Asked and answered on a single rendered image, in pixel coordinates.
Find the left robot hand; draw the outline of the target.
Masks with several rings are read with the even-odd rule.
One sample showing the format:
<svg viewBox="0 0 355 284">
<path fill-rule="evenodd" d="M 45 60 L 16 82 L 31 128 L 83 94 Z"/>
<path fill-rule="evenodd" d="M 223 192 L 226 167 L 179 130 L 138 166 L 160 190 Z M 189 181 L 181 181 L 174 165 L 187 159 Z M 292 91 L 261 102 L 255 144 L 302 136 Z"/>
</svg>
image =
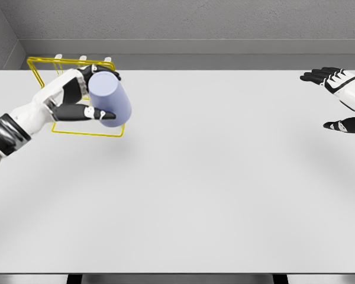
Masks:
<svg viewBox="0 0 355 284">
<path fill-rule="evenodd" d="M 46 106 L 53 121 L 115 121 L 116 113 L 79 103 L 88 94 L 91 77 L 102 72 L 109 72 L 116 79 L 121 79 L 118 72 L 97 64 L 69 69 L 45 85 L 34 99 Z"/>
</svg>

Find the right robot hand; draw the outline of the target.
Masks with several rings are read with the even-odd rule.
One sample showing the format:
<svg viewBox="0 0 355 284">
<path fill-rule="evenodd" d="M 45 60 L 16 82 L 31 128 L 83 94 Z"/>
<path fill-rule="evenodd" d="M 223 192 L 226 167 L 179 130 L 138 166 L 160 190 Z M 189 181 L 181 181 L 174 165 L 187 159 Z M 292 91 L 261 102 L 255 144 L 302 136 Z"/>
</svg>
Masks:
<svg viewBox="0 0 355 284">
<path fill-rule="evenodd" d="M 343 105 L 355 112 L 355 74 L 337 67 L 322 67 L 305 72 L 300 76 L 300 80 L 324 87 Z M 323 127 L 342 133 L 355 134 L 355 117 L 329 121 Z"/>
</svg>

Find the lavender cylindrical cup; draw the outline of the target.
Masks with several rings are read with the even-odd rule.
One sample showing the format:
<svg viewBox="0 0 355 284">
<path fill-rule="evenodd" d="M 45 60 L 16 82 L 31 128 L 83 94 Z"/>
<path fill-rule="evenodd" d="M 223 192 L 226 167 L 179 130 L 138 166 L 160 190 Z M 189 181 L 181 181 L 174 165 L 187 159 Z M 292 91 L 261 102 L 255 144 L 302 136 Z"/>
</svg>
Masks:
<svg viewBox="0 0 355 284">
<path fill-rule="evenodd" d="M 119 127 L 125 124 L 131 116 L 130 100 L 120 81 L 111 72 L 98 72 L 88 82 L 91 104 L 105 112 L 116 115 L 115 119 L 103 119 L 106 127 Z"/>
</svg>

